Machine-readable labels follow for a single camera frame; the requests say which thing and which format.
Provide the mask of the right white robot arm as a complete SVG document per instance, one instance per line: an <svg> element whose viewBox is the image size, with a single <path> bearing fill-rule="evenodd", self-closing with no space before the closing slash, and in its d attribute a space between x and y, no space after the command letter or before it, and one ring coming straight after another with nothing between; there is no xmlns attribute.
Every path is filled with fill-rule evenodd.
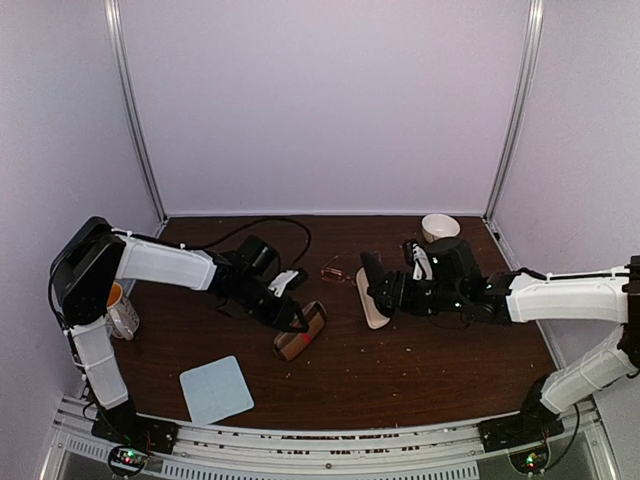
<svg viewBox="0 0 640 480"><path fill-rule="evenodd" d="M469 243L446 237L403 244L411 271L387 271L372 254L360 255L358 291L367 319L458 313L497 325L540 320L612 322L611 334L569 366L531 387L504 431L535 440L570 406L618 379L639 373L639 259L601 272L542 274L527 268L482 274Z"/></svg>

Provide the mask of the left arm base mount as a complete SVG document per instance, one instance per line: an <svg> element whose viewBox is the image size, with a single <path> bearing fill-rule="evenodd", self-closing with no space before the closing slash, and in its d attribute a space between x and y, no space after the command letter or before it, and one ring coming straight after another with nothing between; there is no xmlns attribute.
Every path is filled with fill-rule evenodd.
<svg viewBox="0 0 640 480"><path fill-rule="evenodd" d="M139 415L131 399L110 409L96 399L90 405L96 407L91 434L114 444L106 462L118 479L140 474L154 454L173 452L178 433L175 422Z"/></svg>

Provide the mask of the black glasses case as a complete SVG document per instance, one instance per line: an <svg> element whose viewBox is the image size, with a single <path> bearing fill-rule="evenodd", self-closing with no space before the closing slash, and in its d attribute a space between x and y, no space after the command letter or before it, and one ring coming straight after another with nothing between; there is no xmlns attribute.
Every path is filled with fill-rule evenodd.
<svg viewBox="0 0 640 480"><path fill-rule="evenodd" d="M368 327L378 330L386 326L395 313L395 307L388 303L386 271L371 253L362 252L360 260L362 266L356 273L358 295Z"/></svg>

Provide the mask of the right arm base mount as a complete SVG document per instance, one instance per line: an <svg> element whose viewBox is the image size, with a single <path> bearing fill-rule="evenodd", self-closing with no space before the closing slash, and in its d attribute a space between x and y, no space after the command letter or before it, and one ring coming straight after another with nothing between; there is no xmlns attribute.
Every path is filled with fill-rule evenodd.
<svg viewBox="0 0 640 480"><path fill-rule="evenodd" d="M560 464L573 447L579 432L581 414L576 403L575 426L564 450L553 457L549 439L564 432L559 413L553 413L542 403L542 390L548 375L536 380L529 389L518 413L481 421L479 436L486 453L512 449L529 443L538 443L531 449L520 449L509 454L512 468L528 478L542 476Z"/></svg>

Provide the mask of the blue cleaning cloth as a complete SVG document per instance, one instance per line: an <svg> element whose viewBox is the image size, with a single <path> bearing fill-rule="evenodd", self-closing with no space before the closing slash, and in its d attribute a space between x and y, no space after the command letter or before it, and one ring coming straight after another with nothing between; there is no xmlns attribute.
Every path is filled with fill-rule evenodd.
<svg viewBox="0 0 640 480"><path fill-rule="evenodd" d="M182 372L179 381L190 420L197 426L215 424L255 406L239 362L232 355Z"/></svg>

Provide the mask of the tan glasses case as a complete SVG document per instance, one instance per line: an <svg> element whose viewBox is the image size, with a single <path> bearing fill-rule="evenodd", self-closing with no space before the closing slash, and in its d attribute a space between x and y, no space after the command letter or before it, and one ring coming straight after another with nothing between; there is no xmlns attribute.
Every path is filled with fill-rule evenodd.
<svg viewBox="0 0 640 480"><path fill-rule="evenodd" d="M273 352L283 361L293 361L306 350L322 332L327 322L324 305L318 301L307 304L302 313L307 323L306 332L281 332L273 341Z"/></svg>

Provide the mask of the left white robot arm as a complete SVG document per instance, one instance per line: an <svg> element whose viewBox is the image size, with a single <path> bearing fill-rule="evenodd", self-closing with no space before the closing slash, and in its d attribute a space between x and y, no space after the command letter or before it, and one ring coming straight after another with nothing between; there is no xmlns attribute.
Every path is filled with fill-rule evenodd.
<svg viewBox="0 0 640 480"><path fill-rule="evenodd" d="M107 302L119 279L140 280L208 292L230 300L252 319L285 333L305 333L309 323L300 304L288 296L308 275L298 267L264 274L279 253L248 236L231 251L212 245L170 244L120 231L99 216L89 218L50 266L49 306L70 344L79 370L94 395L98 418L123 444L144 437L115 358L106 326Z"/></svg>

